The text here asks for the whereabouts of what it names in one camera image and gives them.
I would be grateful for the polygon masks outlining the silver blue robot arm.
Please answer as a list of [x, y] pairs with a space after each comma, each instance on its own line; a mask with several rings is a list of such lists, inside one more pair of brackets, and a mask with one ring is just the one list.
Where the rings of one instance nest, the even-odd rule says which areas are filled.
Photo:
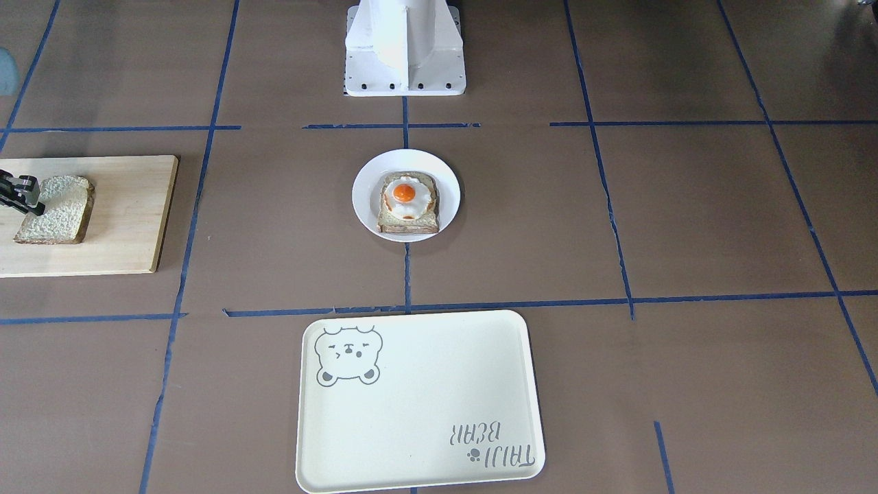
[[[1, 47], [1, 94], [10, 95], [18, 87], [20, 77], [18, 66], [12, 54]], [[13, 176], [1, 169], [2, 206], [19, 211], [23, 215], [41, 216], [46, 205], [40, 201], [40, 182], [34, 176]]]

